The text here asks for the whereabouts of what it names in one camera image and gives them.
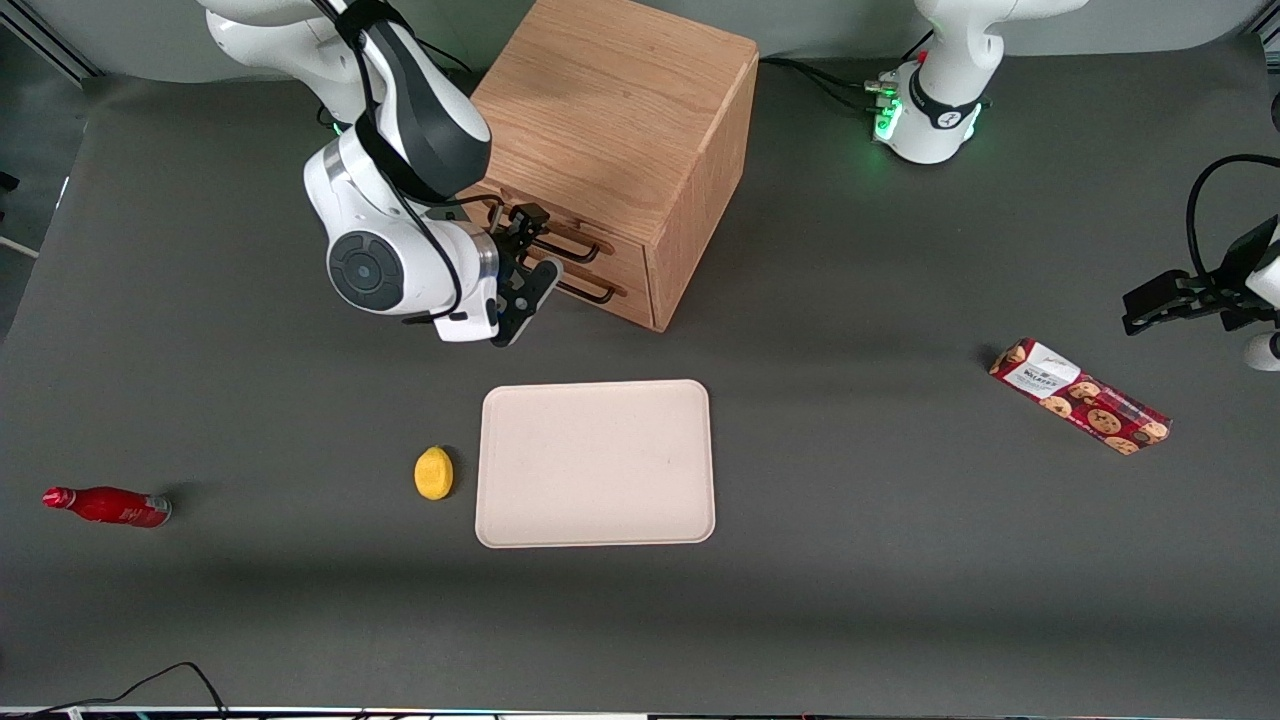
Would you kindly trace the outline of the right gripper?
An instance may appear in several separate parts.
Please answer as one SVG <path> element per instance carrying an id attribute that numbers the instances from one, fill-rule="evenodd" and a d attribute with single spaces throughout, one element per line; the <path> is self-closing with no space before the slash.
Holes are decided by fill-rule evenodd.
<path id="1" fill-rule="evenodd" d="M 548 232 L 550 214 L 535 202 L 509 210 L 509 232 L 536 238 Z M 483 228 L 439 228 L 436 238 L 447 251 L 460 282 L 457 297 L 445 307 L 438 333 L 447 342 L 492 340 L 498 334 L 498 293 L 513 274 L 513 266 L 529 261 L 527 238 L 500 238 L 500 246 Z"/>

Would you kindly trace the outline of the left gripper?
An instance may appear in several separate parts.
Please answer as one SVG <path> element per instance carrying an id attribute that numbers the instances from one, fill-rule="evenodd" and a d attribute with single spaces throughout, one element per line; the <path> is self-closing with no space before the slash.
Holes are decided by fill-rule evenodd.
<path id="1" fill-rule="evenodd" d="M 1212 272 L 1220 297 L 1233 306 L 1220 313 L 1226 332 L 1256 322 L 1277 324 L 1279 229 L 1271 217 L 1230 245 Z M 1194 319 L 1204 283 L 1184 270 L 1169 270 L 1123 296 L 1123 328 L 1133 337 L 1172 320 Z"/>

